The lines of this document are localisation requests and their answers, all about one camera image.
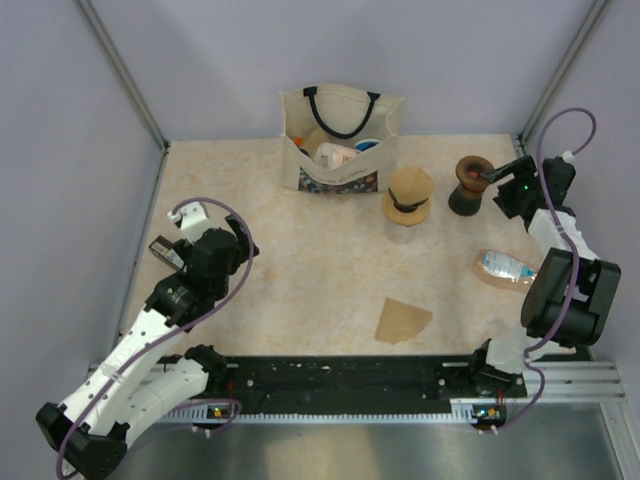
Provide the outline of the wooden dripper stand disc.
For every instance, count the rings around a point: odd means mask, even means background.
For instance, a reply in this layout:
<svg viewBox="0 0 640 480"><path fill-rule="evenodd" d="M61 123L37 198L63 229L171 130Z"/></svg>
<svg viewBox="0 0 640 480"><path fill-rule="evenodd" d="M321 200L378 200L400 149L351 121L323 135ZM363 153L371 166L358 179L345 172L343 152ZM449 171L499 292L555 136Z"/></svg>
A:
<svg viewBox="0 0 640 480"><path fill-rule="evenodd" d="M431 200L426 199L417 205L401 205L393 200L389 192L386 192L382 197L381 210L390 222L404 227L413 227L423 223L428 218L431 210Z"/></svg>

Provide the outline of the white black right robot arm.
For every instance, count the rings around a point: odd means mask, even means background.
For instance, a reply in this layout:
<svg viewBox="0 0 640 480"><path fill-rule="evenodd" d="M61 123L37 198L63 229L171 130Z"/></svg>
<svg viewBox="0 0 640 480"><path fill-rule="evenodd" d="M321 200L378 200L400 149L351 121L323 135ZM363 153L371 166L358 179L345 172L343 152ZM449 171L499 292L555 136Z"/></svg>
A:
<svg viewBox="0 0 640 480"><path fill-rule="evenodd" d="M554 345L593 345L603 332L621 269L588 247L574 212L563 204L575 177L567 157L536 164L523 156L477 176L498 186L495 203L507 218L522 219L544 256L538 267L495 250L476 256L479 279L525 295L519 325L486 340L466 372L469 388L489 396L508 390L530 361Z"/></svg>

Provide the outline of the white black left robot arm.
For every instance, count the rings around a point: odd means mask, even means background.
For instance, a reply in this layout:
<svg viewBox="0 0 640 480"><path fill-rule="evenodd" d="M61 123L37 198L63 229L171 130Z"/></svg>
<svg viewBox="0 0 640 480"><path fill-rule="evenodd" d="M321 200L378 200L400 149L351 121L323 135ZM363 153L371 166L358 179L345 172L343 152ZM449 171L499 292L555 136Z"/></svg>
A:
<svg viewBox="0 0 640 480"><path fill-rule="evenodd" d="M258 249L246 222L227 216L215 228L198 204L174 212L183 230L184 267L159 281L136 321L94 373L60 403L44 404L36 422L57 453L56 475L104 479L139 437L184 401L226 387L222 358L212 348L189 349L172 370L142 382L169 347L226 306L238 293L229 278L250 269Z"/></svg>

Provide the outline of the brown paper coffee filter stack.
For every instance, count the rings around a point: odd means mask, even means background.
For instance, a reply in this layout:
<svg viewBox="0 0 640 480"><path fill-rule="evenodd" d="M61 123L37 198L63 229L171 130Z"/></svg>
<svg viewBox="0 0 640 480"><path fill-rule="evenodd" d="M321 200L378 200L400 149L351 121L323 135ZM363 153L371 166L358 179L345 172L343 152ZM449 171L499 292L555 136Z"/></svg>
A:
<svg viewBox="0 0 640 480"><path fill-rule="evenodd" d="M433 313L395 299L386 298L374 338L395 345L415 338L431 322Z"/></svg>

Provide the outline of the dark flask with red cap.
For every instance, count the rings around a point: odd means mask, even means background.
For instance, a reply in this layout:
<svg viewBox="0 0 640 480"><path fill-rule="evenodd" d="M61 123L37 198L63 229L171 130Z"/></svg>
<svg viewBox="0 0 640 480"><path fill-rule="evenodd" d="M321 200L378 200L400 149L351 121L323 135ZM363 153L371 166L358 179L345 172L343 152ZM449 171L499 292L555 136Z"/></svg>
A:
<svg viewBox="0 0 640 480"><path fill-rule="evenodd" d="M460 183L450 194L448 206L456 215L471 217L478 213L482 204L483 191L473 191Z"/></svg>

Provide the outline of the dark rectangular box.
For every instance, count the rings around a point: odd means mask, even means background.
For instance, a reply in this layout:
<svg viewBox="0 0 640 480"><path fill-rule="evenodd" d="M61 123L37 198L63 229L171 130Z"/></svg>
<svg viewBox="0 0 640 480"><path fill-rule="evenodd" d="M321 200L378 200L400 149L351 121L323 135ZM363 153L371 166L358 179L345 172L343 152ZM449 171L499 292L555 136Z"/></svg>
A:
<svg viewBox="0 0 640 480"><path fill-rule="evenodd" d="M174 271L180 271L184 268L183 259L175 251L173 243L164 236L156 237L150 243L149 250L157 259Z"/></svg>

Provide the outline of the clear pink lotion bottle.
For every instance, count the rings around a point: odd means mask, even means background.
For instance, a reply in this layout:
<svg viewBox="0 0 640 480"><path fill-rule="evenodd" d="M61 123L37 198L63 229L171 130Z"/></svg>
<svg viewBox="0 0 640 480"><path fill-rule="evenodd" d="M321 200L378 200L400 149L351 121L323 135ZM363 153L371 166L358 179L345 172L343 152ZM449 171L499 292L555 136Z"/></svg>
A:
<svg viewBox="0 0 640 480"><path fill-rule="evenodd" d="M489 285L519 292L526 292L537 276L533 267L497 250L480 250L472 271L478 279Z"/></svg>

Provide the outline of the clear glass server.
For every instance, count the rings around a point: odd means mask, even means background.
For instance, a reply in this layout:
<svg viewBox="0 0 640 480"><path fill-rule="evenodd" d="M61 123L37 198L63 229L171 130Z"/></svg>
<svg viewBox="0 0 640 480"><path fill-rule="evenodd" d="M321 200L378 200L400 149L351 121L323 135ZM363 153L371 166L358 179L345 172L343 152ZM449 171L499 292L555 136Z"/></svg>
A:
<svg viewBox="0 0 640 480"><path fill-rule="evenodd" d="M411 243L416 238L417 232L416 226L404 226L394 223L387 224L384 230L386 238L398 245Z"/></svg>

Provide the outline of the beige canvas tote bag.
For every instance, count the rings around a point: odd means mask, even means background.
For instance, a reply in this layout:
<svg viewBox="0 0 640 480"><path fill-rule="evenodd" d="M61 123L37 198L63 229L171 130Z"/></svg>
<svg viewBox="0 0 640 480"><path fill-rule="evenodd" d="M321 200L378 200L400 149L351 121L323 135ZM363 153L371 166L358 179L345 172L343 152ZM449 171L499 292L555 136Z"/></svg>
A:
<svg viewBox="0 0 640 480"><path fill-rule="evenodd" d="M283 187L311 194L387 190L404 99L340 84L282 92Z"/></svg>

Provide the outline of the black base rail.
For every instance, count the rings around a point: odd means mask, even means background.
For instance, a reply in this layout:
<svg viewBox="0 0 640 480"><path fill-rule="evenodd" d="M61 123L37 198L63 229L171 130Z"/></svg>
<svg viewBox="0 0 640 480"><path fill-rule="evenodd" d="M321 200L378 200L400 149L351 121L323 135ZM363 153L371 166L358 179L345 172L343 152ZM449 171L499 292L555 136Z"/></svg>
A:
<svg viewBox="0 0 640 480"><path fill-rule="evenodd" d="M447 413L453 399L511 399L524 381L469 356L229 356L203 396L231 398L246 415Z"/></svg>

